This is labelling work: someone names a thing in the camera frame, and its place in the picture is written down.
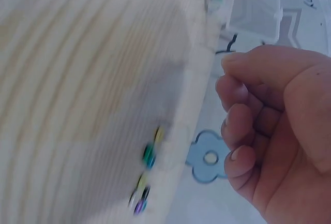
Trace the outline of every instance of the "yellow bead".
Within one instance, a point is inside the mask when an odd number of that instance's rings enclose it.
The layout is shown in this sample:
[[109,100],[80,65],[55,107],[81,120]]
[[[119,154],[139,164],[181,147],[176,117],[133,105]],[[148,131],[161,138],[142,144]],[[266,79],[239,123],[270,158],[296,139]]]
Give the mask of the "yellow bead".
[[158,127],[155,132],[154,142],[159,143],[163,140],[164,137],[164,129],[162,127]]

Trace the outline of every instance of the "green bead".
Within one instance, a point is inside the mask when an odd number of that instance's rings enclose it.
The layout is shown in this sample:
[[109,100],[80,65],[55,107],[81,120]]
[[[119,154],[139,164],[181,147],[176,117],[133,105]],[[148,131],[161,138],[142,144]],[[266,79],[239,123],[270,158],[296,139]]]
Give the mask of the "green bead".
[[153,145],[148,144],[145,148],[144,155],[143,155],[143,161],[147,164],[150,160],[150,157],[153,155]]

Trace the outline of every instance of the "plastic lid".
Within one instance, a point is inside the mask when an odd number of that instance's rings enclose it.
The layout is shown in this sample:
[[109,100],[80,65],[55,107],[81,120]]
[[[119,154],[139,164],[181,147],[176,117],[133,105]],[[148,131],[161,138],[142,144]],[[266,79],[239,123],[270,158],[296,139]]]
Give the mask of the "plastic lid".
[[266,42],[279,39],[283,11],[280,0],[231,0],[232,10],[226,27],[236,33],[247,33]]

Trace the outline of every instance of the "light wood surface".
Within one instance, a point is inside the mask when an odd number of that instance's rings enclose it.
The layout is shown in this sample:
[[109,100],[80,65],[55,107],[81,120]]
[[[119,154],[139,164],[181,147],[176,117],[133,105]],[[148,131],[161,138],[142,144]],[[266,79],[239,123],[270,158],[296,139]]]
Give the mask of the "light wood surface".
[[[204,0],[0,0],[1,223],[162,223],[218,33]],[[159,123],[166,148],[134,218]]]

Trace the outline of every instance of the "finger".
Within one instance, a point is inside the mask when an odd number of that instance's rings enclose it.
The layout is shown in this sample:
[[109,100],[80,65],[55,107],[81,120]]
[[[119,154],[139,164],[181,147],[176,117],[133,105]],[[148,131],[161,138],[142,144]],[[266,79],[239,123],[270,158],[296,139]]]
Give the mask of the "finger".
[[250,109],[244,104],[233,105],[221,127],[221,135],[228,148],[234,150],[242,144],[250,145],[254,137],[252,126]]
[[255,164],[257,166],[261,166],[263,159],[264,159],[264,155],[267,151],[267,148],[269,146],[269,142],[270,142],[270,138],[266,137],[264,135],[261,135],[260,133],[255,133],[255,137],[253,139],[252,142],[252,147],[254,149],[255,152],[255,157],[256,157],[256,161]]
[[225,56],[222,67],[225,74],[244,84],[266,84],[283,92],[300,73],[326,60],[326,56],[317,52],[264,45],[247,53]]
[[221,76],[216,82],[215,89],[227,112],[235,103],[247,102],[247,88],[232,76]]
[[224,75],[220,77],[215,88],[226,111],[235,103],[244,103],[250,108],[253,119],[255,119],[263,107],[263,103],[250,94],[242,82],[232,76]]
[[254,129],[267,137],[271,137],[281,117],[281,113],[278,110],[263,107],[254,122]]
[[283,93],[272,90],[265,84],[258,86],[246,85],[248,91],[253,94],[258,100],[264,103],[264,105],[279,110],[284,111],[284,98]]
[[250,203],[253,203],[254,192],[260,178],[260,169],[254,167],[244,175],[229,178],[232,188]]
[[242,145],[228,154],[224,161],[224,170],[228,178],[239,177],[250,171],[255,165],[255,152],[250,146]]

